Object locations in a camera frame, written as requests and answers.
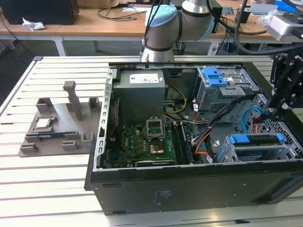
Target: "aluminum profile table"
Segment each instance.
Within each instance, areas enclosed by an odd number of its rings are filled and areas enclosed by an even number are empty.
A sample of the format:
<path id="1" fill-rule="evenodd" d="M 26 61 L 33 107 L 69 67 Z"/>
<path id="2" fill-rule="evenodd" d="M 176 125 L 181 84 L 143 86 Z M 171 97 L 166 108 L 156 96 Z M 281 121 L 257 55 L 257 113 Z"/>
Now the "aluminum profile table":
<path id="1" fill-rule="evenodd" d="M 43 57 L 33 61 L 0 108 L 0 226 L 302 226 L 303 190 L 275 205 L 105 216 L 94 195 L 83 189 L 89 155 L 19 158 L 19 146 L 36 113 L 39 97 L 68 101 L 66 80 L 77 83 L 81 101 L 102 97 L 109 62 L 137 62 L 138 57 Z M 177 61 L 252 61 L 269 79 L 266 56 L 183 56 Z M 300 119 L 303 111 L 295 110 Z"/>

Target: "floor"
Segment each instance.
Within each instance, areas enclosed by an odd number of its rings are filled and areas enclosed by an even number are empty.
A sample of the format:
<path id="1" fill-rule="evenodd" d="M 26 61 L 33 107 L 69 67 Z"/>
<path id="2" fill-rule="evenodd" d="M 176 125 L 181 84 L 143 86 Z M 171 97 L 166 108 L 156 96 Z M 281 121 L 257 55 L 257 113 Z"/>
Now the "floor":
<path id="1" fill-rule="evenodd" d="M 14 51 L 3 51 L 0 54 L 0 105 L 32 60 L 32 56 L 25 48 L 21 48 L 20 43 L 15 41 L 14 44 Z M 35 56 L 59 56 L 52 41 L 26 41 L 24 45 Z M 136 56 L 141 50 L 141 42 L 100 41 L 100 51 L 95 52 L 92 41 L 65 41 L 64 48 L 68 56 Z M 209 43 L 186 42 L 184 55 L 207 55 L 208 48 Z M 238 55 L 235 49 L 228 54 Z M 226 55 L 226 51 L 220 50 L 218 55 Z"/>

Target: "wooden desk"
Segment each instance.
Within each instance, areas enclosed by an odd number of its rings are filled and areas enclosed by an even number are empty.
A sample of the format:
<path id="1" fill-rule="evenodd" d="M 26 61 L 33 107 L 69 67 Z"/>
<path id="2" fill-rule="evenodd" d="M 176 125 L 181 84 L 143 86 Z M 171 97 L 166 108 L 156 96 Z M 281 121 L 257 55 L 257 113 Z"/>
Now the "wooden desk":
<path id="1" fill-rule="evenodd" d="M 233 7 L 237 9 L 242 3 L 241 0 L 218 0 L 223 7 Z M 131 14 L 130 12 L 110 13 L 109 17 L 118 17 Z M 80 9 L 78 18 L 72 26 L 46 25 L 46 29 L 28 31 L 22 25 L 8 25 L 8 28 L 21 40 L 53 40 L 56 43 L 60 56 L 66 56 L 62 42 L 64 40 L 90 40 L 94 41 L 95 50 L 98 51 L 97 41 L 141 41 L 145 31 L 144 21 L 138 15 L 134 16 L 137 20 L 127 22 L 117 22 L 101 18 L 95 9 Z M 234 21 L 235 15 L 225 16 Z M 248 22 L 242 24 L 241 28 L 246 32 L 262 31 L 265 28 L 257 23 L 259 16 L 250 15 Z M 225 27 L 219 24 L 217 33 L 211 34 L 209 38 L 201 42 L 210 42 L 208 55 L 213 55 L 215 47 L 225 37 Z M 0 39 L 13 39 L 7 29 L 0 23 Z M 240 35 L 240 42 L 243 43 L 285 43 L 275 40 L 270 34 L 261 35 Z"/>
<path id="2" fill-rule="evenodd" d="M 110 13 L 108 17 L 121 17 L 130 15 L 130 12 Z M 95 9 L 80 9 L 74 25 L 61 25 L 56 30 L 57 35 L 89 35 L 89 36 L 143 36 L 145 31 L 144 21 L 139 16 L 136 20 L 111 21 L 99 17 Z"/>

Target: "crumpled paper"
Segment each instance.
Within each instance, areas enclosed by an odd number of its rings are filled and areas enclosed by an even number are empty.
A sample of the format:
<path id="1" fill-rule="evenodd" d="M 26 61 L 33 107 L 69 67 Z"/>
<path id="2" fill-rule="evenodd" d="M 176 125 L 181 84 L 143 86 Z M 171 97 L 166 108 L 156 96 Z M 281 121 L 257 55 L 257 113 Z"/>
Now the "crumpled paper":
<path id="1" fill-rule="evenodd" d="M 31 30 L 31 31 L 45 28 L 45 26 L 42 22 L 36 22 L 36 23 L 30 22 L 30 21 L 25 20 L 24 18 L 23 18 L 22 26 L 25 27 L 27 30 Z"/>

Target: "motherboard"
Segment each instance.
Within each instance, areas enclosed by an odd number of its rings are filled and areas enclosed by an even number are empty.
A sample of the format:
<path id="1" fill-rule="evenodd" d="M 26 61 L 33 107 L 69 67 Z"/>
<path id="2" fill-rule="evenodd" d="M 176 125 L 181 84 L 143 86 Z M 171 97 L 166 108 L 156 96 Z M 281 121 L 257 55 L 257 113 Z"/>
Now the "motherboard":
<path id="1" fill-rule="evenodd" d="M 187 123 L 123 125 L 121 146 L 108 151 L 107 167 L 189 164 L 192 161 L 189 142 L 193 137 L 192 125 Z"/>

